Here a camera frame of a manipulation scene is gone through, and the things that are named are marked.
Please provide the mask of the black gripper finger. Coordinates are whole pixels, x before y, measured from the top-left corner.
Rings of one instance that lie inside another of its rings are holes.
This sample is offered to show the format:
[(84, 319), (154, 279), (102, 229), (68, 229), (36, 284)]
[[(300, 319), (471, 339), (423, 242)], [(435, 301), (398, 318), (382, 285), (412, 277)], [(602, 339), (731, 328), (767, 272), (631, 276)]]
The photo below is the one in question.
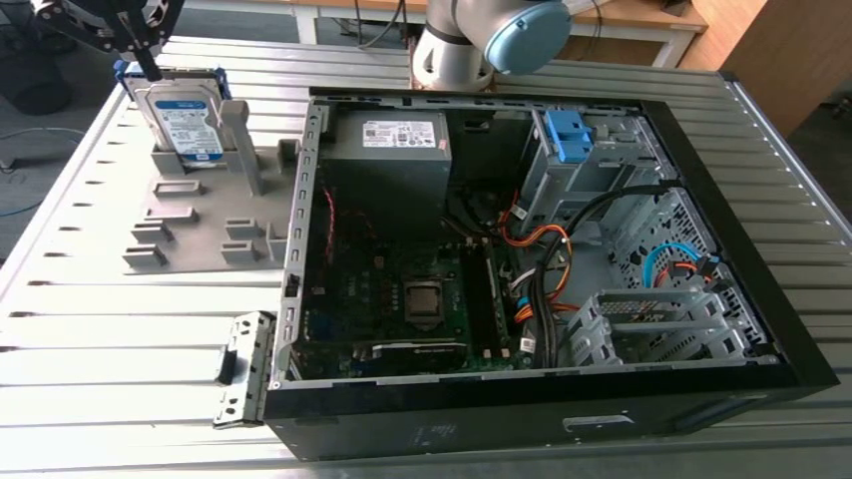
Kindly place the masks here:
[(154, 4), (154, 10), (146, 19), (146, 25), (139, 37), (142, 45), (136, 51), (140, 68), (150, 81), (163, 79), (160, 68), (155, 61), (155, 54), (168, 42), (183, 12), (184, 0), (162, 0)]
[(92, 15), (87, 1), (34, 1), (32, 9), (38, 20), (76, 41), (99, 51), (116, 51), (136, 61), (142, 35), (130, 34), (122, 27), (111, 27)]

